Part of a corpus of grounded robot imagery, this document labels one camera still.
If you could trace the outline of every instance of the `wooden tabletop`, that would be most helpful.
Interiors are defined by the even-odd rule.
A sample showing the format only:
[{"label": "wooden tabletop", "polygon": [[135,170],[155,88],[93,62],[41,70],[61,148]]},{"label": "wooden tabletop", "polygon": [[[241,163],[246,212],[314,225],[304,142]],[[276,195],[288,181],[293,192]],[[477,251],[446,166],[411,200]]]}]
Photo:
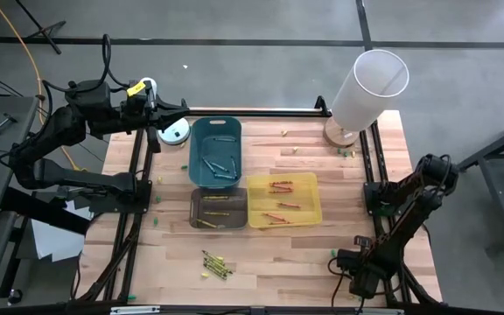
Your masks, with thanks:
[{"label": "wooden tabletop", "polygon": [[[130,294],[136,295],[136,303],[329,306],[339,280],[326,268],[331,249],[358,249],[353,244],[356,235],[375,236],[361,196],[366,179],[359,141],[353,148],[356,157],[343,157],[322,137],[326,119],[239,120],[243,175],[315,173],[322,223],[311,227],[265,230],[246,227],[223,232],[190,227],[190,195],[196,186],[188,178],[187,170],[180,169],[188,164],[190,143],[183,148],[162,144],[163,151],[154,156],[150,175],[151,199],[160,196],[162,201],[151,202],[150,211],[143,217],[130,290]],[[379,118],[379,128],[388,176],[390,180],[400,180],[411,173],[411,164],[399,113],[385,111]],[[283,130],[288,131],[286,136],[282,136]],[[370,132],[367,135],[374,155]],[[103,173],[128,170],[134,138],[125,134],[111,137]],[[293,152],[294,147],[298,147],[297,152]],[[241,180],[240,187],[245,186],[246,180]],[[154,218],[158,218],[156,227]],[[88,231],[80,259],[79,294],[88,289],[108,263],[117,221],[117,214],[104,214]],[[202,278],[200,274],[206,271],[202,267],[202,249],[223,256],[234,274],[227,281],[214,275]],[[423,230],[406,247],[405,262],[430,295],[442,300],[429,240]],[[122,274],[123,265],[118,271],[119,276]],[[120,282],[121,277],[116,280],[115,295]],[[336,306],[359,305],[357,297],[349,294],[348,286],[349,281],[344,279]],[[384,298],[375,297],[365,305],[384,306]]]}]

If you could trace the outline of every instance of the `concrete floor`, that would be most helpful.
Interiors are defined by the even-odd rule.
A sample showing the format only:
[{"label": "concrete floor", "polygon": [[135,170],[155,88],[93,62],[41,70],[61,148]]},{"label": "concrete floor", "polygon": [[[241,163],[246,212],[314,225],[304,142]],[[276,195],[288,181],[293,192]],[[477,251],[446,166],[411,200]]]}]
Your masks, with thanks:
[{"label": "concrete floor", "polygon": [[[43,25],[66,19],[60,36],[166,39],[361,39],[353,0],[24,0]],[[3,9],[23,34],[33,25],[14,2]],[[504,41],[504,0],[367,0],[374,40]],[[0,35],[10,35],[0,18]],[[100,47],[31,45],[42,76],[61,86],[97,78]],[[504,50],[394,49],[410,70],[401,110],[412,163],[428,153],[460,161],[504,130]],[[161,97],[190,106],[310,108],[317,95],[330,103],[361,48],[264,46],[114,46],[112,69],[122,80],[150,76]],[[31,65],[19,45],[0,44],[0,79],[36,94]],[[63,104],[55,94],[54,106]],[[104,158],[107,145],[84,143]],[[70,149],[82,167],[102,163]],[[60,152],[51,158],[62,165]],[[504,311],[504,255],[484,248],[504,242],[504,218],[478,170],[461,176],[457,191],[429,219],[432,251],[444,301]],[[22,305],[64,301],[74,262],[25,263],[17,287]],[[49,275],[62,285],[49,285]]]}]

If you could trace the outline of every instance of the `blue plastic bin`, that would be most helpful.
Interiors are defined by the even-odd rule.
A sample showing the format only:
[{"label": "blue plastic bin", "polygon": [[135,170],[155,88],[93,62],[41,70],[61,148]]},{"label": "blue plastic bin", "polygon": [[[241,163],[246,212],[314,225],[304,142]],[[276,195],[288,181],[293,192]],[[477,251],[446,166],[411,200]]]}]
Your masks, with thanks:
[{"label": "blue plastic bin", "polygon": [[[190,180],[202,188],[229,188],[238,185],[242,175],[242,126],[233,117],[204,117],[193,123],[190,145]],[[229,170],[229,173],[214,168],[223,175],[236,175],[236,179],[216,178],[202,158]]]}]

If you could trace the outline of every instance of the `cylinder base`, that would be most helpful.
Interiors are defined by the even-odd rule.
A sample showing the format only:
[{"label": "cylinder base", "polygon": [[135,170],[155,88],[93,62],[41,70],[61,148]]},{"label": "cylinder base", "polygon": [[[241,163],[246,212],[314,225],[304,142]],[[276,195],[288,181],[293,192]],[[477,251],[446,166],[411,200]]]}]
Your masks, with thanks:
[{"label": "cylinder base", "polygon": [[347,148],[354,145],[359,138],[359,132],[348,131],[341,128],[333,117],[329,118],[324,125],[324,139],[333,147]]}]

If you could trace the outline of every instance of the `white cylinder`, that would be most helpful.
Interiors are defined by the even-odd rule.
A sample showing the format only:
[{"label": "white cylinder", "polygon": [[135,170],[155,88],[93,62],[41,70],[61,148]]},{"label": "white cylinder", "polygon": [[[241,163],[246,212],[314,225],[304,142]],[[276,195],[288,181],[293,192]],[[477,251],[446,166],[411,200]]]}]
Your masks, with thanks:
[{"label": "white cylinder", "polygon": [[333,100],[333,119],[344,130],[364,130],[409,82],[410,73],[400,57],[380,49],[364,52]]}]

